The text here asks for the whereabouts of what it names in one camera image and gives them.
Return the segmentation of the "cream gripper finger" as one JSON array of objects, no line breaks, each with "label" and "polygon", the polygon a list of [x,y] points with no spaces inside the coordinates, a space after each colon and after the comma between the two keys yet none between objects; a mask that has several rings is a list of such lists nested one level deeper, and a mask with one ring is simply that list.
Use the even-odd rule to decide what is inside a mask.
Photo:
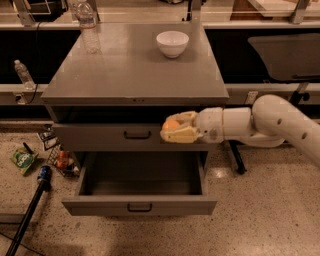
[{"label": "cream gripper finger", "polygon": [[193,125],[197,115],[198,113],[195,111],[187,111],[187,112],[171,115],[166,120],[168,119],[176,120],[179,122],[179,125],[184,125],[184,124]]},{"label": "cream gripper finger", "polygon": [[193,143],[201,137],[201,134],[196,128],[186,126],[179,129],[162,130],[160,136],[164,141],[170,143]]}]

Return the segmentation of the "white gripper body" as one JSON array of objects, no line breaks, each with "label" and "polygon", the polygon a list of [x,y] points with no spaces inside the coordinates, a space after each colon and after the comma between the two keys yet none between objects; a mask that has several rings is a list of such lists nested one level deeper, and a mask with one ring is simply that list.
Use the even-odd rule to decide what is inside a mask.
[{"label": "white gripper body", "polygon": [[204,143],[221,143],[223,141],[223,109],[220,107],[206,108],[199,112],[195,126],[199,140]]}]

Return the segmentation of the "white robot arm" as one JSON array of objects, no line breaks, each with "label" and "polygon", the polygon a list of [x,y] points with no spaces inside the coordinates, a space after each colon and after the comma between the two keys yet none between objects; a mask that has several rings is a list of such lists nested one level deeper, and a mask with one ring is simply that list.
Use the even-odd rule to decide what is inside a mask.
[{"label": "white robot arm", "polygon": [[252,107],[213,107],[171,115],[160,136],[169,143],[235,140],[266,148],[287,141],[320,167],[320,125],[276,95],[261,96]]}]

